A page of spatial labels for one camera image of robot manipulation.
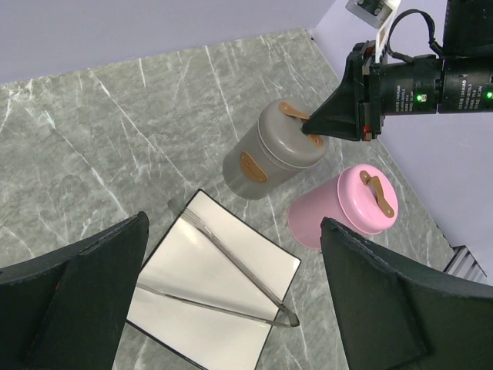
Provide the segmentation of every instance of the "pink canister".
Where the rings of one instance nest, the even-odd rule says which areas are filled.
[[[334,218],[360,234],[379,234],[397,219],[398,201],[391,182],[377,168],[358,164],[298,197],[287,222],[294,238],[320,248],[320,223]]]

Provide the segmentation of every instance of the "marble table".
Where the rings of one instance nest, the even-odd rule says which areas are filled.
[[[330,139],[328,154],[269,197],[247,201],[223,156],[272,100],[315,108],[337,77],[304,30],[172,52],[0,88],[0,267],[73,243],[144,210],[147,255],[171,224],[171,198],[202,187],[303,260],[287,295],[301,326],[272,330],[261,369],[346,369],[322,256],[287,228],[292,199],[343,168],[369,163],[397,190],[400,216],[380,244],[438,269],[452,252],[378,141]],[[127,325],[114,369],[194,367]]]

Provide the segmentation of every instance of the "black cable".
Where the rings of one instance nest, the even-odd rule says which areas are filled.
[[[423,11],[418,10],[418,9],[409,9],[409,10],[406,10],[405,12],[402,12],[394,20],[394,23],[392,23],[391,30],[390,30],[389,35],[388,35],[387,46],[386,46],[388,55],[390,55],[392,58],[402,60],[406,63],[412,63],[414,61],[414,58],[412,56],[401,54],[399,52],[395,52],[394,50],[392,50],[392,48],[391,48],[391,36],[392,36],[392,32],[394,32],[396,25],[403,18],[407,17],[408,15],[415,14],[415,13],[421,14],[423,16],[424,20],[426,21],[426,24],[428,26],[428,34],[429,34],[429,38],[430,38],[428,41],[428,45],[430,46],[431,50],[433,50],[439,57],[441,57],[442,53],[443,53],[443,49],[437,43],[437,40],[434,37],[434,31],[435,31],[434,20],[431,17],[431,15],[429,15],[427,12],[423,12]]]

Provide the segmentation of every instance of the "lavender wall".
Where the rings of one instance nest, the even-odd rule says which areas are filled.
[[[17,0],[0,4],[0,82],[314,27],[333,0]]]
[[[314,38],[339,76],[357,42],[374,39],[376,30],[336,0]],[[419,8],[443,36],[446,0],[403,0],[401,11]],[[397,27],[394,50],[428,54],[426,24],[411,15]],[[381,141],[452,245],[467,244],[493,284],[493,115],[462,114],[389,117]]]

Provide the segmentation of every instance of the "gray canister body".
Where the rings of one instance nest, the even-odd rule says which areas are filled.
[[[281,102],[307,115],[312,113],[303,103],[292,99],[276,100],[224,157],[224,180],[242,198],[265,197],[299,172],[317,164],[327,151],[322,138],[301,132],[301,119],[280,110]]]

